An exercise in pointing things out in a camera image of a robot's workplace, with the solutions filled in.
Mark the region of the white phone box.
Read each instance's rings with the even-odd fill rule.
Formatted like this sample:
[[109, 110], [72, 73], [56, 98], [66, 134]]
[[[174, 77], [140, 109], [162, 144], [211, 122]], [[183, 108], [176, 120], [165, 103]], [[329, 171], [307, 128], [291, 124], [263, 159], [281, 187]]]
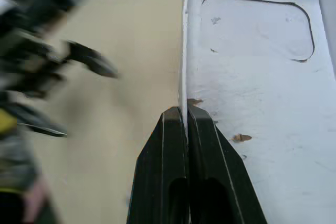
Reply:
[[183, 0], [179, 100], [244, 161], [269, 224], [336, 224], [336, 0]]

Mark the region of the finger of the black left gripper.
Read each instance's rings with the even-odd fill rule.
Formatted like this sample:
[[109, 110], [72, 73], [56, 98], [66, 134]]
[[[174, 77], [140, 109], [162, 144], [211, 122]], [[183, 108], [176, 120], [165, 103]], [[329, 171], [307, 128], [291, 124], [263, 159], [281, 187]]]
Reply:
[[49, 135], [49, 136], [54, 136], [54, 137], [67, 137], [68, 136], [67, 131], [57, 125], [33, 125], [33, 124], [27, 124], [27, 123], [18, 123], [18, 125], [24, 126], [30, 129], [31, 131], [34, 131], [40, 134]]
[[77, 61], [100, 76], [115, 79], [118, 77], [117, 69], [98, 51], [74, 41], [67, 41], [66, 44], [68, 46], [68, 54], [62, 60], [63, 63], [71, 60]]

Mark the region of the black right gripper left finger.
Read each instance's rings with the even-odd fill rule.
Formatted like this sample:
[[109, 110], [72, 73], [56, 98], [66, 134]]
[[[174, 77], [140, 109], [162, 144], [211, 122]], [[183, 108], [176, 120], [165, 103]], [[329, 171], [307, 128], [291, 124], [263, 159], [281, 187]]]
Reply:
[[136, 160], [127, 224], [189, 224], [188, 177], [185, 128], [174, 106]]

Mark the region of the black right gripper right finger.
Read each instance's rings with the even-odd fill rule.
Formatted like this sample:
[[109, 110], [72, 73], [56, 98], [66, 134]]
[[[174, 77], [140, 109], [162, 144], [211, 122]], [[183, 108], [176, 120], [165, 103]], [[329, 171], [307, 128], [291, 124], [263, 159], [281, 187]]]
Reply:
[[241, 156], [210, 114], [188, 106], [192, 224], [267, 224]]

